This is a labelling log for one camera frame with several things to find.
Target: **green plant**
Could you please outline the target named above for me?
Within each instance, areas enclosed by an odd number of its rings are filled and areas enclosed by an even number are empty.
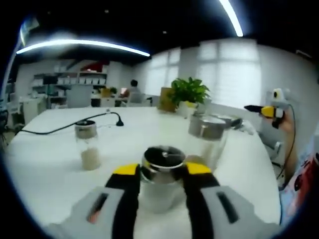
[[[209,89],[202,84],[202,80],[189,77],[188,80],[177,78],[171,83],[173,93],[169,94],[170,100],[178,106],[181,101],[204,103],[209,98]]]
[[[116,94],[118,92],[118,89],[116,89],[115,87],[111,87],[110,92]]]

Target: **white table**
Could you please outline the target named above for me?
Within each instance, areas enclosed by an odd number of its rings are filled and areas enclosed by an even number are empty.
[[[6,164],[22,201],[41,224],[59,223],[69,216],[73,204],[96,186],[103,186],[120,165],[140,162],[152,145],[171,145],[183,150],[188,120],[163,114],[156,108],[113,108],[125,124],[113,126],[116,115],[94,118],[98,126],[102,166],[83,171],[74,128],[51,135],[20,132],[8,148]],[[47,110],[26,127],[49,131],[100,114],[104,108]],[[260,138],[230,131],[218,168],[221,185],[228,185],[249,200],[263,221],[279,223],[280,201],[275,174]],[[139,209],[136,238],[191,238],[185,204],[167,214],[152,215]]]

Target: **ceiling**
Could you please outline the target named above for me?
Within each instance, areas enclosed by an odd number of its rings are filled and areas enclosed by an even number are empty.
[[[229,0],[244,37],[258,43],[319,57],[315,7],[308,0]],[[155,53],[198,45],[200,41],[235,37],[234,28],[218,0],[113,1],[89,6],[51,7],[34,14],[39,27],[29,44],[61,36],[116,43]],[[136,64],[147,59],[134,53],[76,46],[59,51],[37,49],[18,56],[19,62],[43,58],[116,60]]]

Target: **person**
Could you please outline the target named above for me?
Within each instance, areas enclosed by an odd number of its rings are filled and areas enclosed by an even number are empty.
[[[285,112],[284,120],[279,127],[286,134],[285,182],[283,188],[279,189],[281,225],[285,226],[305,202],[306,196],[315,182],[315,177],[319,175],[319,154],[315,152],[316,135],[313,135],[301,153],[297,154],[296,129],[288,112]]]
[[[121,95],[120,98],[128,98],[130,94],[134,94],[131,96],[131,103],[141,103],[142,102],[142,93],[138,88],[138,81],[131,80],[131,87],[126,89]]]

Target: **black cable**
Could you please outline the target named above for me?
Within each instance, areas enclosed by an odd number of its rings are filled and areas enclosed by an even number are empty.
[[[294,139],[293,139],[293,144],[290,148],[289,154],[287,155],[286,159],[285,159],[285,163],[284,166],[282,168],[282,170],[280,171],[279,175],[277,176],[277,179],[279,179],[279,177],[282,175],[282,173],[284,172],[285,168],[286,168],[286,164],[288,162],[288,159],[291,155],[291,152],[293,151],[294,148],[294,144],[295,144],[295,139],[296,139],[296,118],[295,118],[295,111],[294,111],[294,107],[292,105],[289,104],[289,106],[291,107],[292,111],[293,111],[293,117],[294,117]]]
[[[122,119],[120,117],[120,115],[116,112],[107,112],[107,113],[103,113],[103,114],[98,114],[98,115],[95,115],[95,116],[90,116],[90,117],[87,117],[85,119],[81,119],[81,120],[78,120],[77,122],[79,121],[85,121],[85,120],[89,120],[89,119],[92,119],[92,118],[95,118],[95,117],[98,117],[98,116],[104,116],[104,115],[109,115],[109,114],[115,114],[119,117],[119,121],[116,123],[116,126],[123,126],[123,122],[122,122]],[[51,133],[54,133],[54,132],[57,132],[59,130],[62,130],[62,129],[65,129],[65,128],[68,128],[72,125],[75,125],[77,122],[74,122],[74,123],[71,123],[67,126],[64,126],[64,127],[61,127],[61,128],[57,128],[55,130],[52,130],[50,132],[33,132],[33,131],[29,131],[29,130],[25,130],[25,129],[22,129],[20,131],[23,131],[23,132],[27,132],[27,133],[33,133],[33,134],[37,134],[37,135],[48,135],[48,134],[51,134]]]

